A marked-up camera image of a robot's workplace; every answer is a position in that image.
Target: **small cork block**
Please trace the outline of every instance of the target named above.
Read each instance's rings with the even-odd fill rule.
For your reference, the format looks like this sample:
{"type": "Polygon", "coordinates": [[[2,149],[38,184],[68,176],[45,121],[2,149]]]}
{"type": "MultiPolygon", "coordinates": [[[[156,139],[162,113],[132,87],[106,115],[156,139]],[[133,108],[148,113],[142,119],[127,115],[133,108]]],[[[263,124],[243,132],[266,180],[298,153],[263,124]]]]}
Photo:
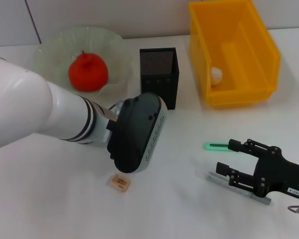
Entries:
{"type": "Polygon", "coordinates": [[[116,173],[114,174],[112,180],[111,180],[111,185],[118,190],[121,190],[122,192],[125,192],[127,188],[130,185],[130,180],[123,177],[122,175],[116,173]]]}

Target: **black mesh pencil holder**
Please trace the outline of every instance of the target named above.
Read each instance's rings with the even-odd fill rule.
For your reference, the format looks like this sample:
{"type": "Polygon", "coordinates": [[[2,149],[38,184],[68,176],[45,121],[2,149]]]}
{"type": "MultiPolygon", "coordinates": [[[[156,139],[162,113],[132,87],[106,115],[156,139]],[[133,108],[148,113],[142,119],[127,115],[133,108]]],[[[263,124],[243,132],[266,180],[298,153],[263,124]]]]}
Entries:
{"type": "Polygon", "coordinates": [[[179,76],[176,48],[140,49],[140,58],[142,93],[157,94],[174,110],[179,76]]]}

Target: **green plastic handle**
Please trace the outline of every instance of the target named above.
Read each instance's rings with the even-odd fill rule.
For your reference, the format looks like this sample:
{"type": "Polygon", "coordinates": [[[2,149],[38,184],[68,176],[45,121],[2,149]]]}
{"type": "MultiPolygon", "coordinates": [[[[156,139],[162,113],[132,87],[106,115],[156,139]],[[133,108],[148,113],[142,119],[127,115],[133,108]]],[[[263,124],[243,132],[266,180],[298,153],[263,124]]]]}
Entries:
{"type": "Polygon", "coordinates": [[[214,151],[231,151],[230,149],[228,149],[228,143],[219,142],[207,142],[205,143],[205,149],[214,151]]]}

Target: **yellow storage bin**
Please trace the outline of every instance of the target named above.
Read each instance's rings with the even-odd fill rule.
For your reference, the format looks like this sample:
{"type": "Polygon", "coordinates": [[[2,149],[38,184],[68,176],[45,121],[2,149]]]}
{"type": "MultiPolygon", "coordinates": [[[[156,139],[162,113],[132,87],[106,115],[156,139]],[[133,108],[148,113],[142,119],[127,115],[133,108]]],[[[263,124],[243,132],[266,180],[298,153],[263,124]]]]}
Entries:
{"type": "Polygon", "coordinates": [[[190,52],[212,106],[259,102],[277,89],[280,53],[251,0],[190,2],[190,52]],[[211,85],[211,68],[222,81],[211,85]]]}

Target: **red plush toy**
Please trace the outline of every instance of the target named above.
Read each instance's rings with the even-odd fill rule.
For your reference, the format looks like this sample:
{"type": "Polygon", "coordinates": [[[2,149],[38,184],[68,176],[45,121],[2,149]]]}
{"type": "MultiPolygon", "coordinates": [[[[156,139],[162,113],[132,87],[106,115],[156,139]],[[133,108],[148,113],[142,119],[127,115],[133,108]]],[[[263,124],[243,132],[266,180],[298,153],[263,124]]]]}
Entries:
{"type": "Polygon", "coordinates": [[[96,91],[108,80],[108,68],[105,62],[94,53],[79,55],[69,67],[69,79],[80,91],[96,91]]]}

